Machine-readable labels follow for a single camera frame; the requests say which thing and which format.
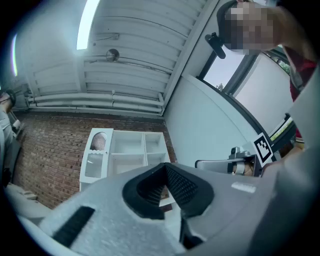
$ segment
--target ceiling pipe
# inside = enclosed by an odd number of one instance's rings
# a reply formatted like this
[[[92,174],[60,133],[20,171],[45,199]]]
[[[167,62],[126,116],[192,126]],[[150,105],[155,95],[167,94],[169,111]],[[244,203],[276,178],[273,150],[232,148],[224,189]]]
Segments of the ceiling pipe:
[[[119,113],[133,113],[133,114],[142,114],[150,116],[161,117],[159,113],[148,113],[135,110],[123,110],[123,109],[112,109],[112,108],[97,108],[97,107],[79,107],[79,106],[30,106],[31,109],[39,110],[84,110],[84,111],[101,111],[101,112],[119,112]]]
[[[131,109],[131,110],[142,110],[150,112],[161,112],[161,108],[153,106],[144,106],[137,104],[129,103],[118,103],[118,102],[108,102],[108,101],[91,101],[91,100],[59,100],[59,101],[46,101],[31,103],[30,107],[55,107],[55,106],[94,106],[94,107],[113,107],[113,108],[122,108],[122,109]]]
[[[164,98],[162,97],[162,94],[160,92],[158,93],[158,97],[159,97],[159,102],[162,103],[162,105],[159,105],[159,106],[163,106],[164,105]]]
[[[65,94],[54,94],[47,96],[31,97],[28,99],[29,102],[47,101],[47,100],[61,100],[61,99],[95,99],[95,100],[114,100],[130,103],[141,103],[147,105],[163,106],[164,103],[156,100],[122,96],[122,95],[112,95],[106,93],[65,93]]]

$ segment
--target black bracket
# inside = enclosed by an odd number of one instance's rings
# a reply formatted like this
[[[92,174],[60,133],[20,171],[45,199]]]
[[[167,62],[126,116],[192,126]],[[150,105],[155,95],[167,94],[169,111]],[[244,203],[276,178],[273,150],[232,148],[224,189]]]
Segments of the black bracket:
[[[208,44],[212,47],[215,54],[220,58],[224,59],[226,57],[226,53],[222,49],[224,45],[222,40],[217,36],[216,32],[207,34],[204,39],[208,42]]]

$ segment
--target sky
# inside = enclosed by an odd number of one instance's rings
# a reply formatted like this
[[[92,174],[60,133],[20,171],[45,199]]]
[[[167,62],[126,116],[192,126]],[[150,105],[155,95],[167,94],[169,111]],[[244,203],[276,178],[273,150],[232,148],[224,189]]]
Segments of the sky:
[[[220,59],[219,57],[216,57],[204,77],[204,80],[212,86],[217,86],[220,83],[222,83],[223,86],[226,86],[245,56],[244,54],[233,52],[225,46],[222,46],[222,49],[225,52],[225,58]]]

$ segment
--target white shelf unit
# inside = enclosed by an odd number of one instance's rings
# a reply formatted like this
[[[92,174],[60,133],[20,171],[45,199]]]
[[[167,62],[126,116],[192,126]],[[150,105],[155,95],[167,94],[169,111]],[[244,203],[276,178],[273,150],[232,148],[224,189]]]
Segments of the white shelf unit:
[[[108,176],[122,174],[146,166],[145,154],[116,154],[109,159]]]
[[[80,191],[108,176],[170,162],[162,132],[93,128],[85,146]]]
[[[81,171],[80,191],[108,175],[108,161],[114,129],[92,128],[86,143]]]
[[[162,132],[145,132],[145,153],[147,165],[170,162],[166,141]]]

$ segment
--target person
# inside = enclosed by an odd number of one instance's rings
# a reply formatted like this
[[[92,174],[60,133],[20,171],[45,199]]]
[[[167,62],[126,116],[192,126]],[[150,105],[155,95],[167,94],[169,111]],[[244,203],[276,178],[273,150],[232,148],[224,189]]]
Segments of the person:
[[[268,7],[255,2],[234,0],[220,7],[217,21],[219,37],[230,50],[257,54],[282,46],[290,64],[290,93],[295,101],[312,76],[318,56],[289,7],[286,8],[281,2],[277,6]],[[264,170],[303,149],[304,140],[297,129],[294,148],[280,161],[265,165]]]
[[[6,187],[11,179],[11,173],[8,168],[11,155],[11,143],[14,138],[13,130],[10,124],[8,113],[16,103],[16,95],[12,90],[0,90],[0,129],[4,134],[4,166],[2,169],[2,184]]]

